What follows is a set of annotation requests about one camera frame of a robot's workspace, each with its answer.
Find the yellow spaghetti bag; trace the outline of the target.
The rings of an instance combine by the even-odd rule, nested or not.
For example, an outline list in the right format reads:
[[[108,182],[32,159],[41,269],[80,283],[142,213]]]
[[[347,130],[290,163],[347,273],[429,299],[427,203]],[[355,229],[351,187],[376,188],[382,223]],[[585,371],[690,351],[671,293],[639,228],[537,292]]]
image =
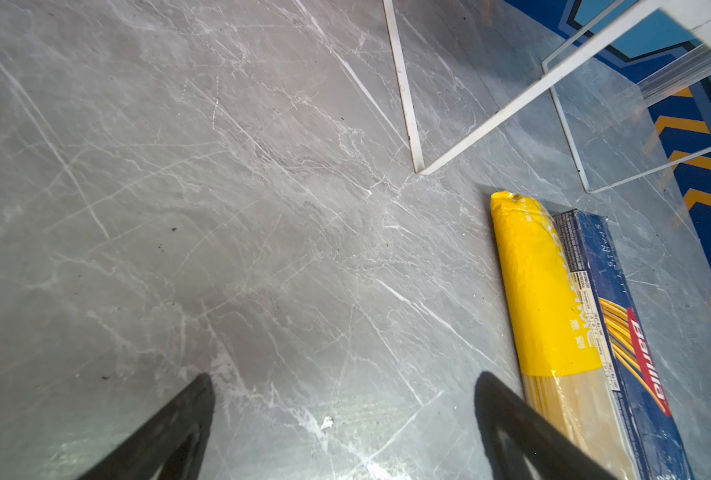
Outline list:
[[[639,478],[553,217],[539,201],[501,191],[491,218],[525,401],[615,478]]]

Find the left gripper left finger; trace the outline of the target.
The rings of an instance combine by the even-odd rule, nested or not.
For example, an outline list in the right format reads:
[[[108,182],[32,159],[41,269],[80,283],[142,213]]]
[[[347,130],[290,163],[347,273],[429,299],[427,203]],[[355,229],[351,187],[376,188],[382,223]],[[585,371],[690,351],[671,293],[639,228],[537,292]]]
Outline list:
[[[211,376],[198,375],[83,479],[197,479],[216,406]]]

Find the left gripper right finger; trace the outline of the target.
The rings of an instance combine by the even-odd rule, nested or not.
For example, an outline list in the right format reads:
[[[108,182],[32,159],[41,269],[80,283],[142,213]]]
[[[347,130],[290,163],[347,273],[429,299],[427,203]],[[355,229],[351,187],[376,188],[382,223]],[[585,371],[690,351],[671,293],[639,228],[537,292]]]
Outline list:
[[[611,479],[613,475],[573,445],[491,372],[475,384],[475,418],[495,479]]]

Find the blue Barilla spaghetti box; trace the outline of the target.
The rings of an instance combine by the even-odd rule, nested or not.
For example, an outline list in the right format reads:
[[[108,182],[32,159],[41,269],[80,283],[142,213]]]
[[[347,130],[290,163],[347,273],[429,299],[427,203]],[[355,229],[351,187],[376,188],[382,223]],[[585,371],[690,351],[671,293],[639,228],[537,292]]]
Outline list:
[[[607,219],[577,209],[553,216],[583,308],[601,337],[601,363],[639,479],[691,479]]]

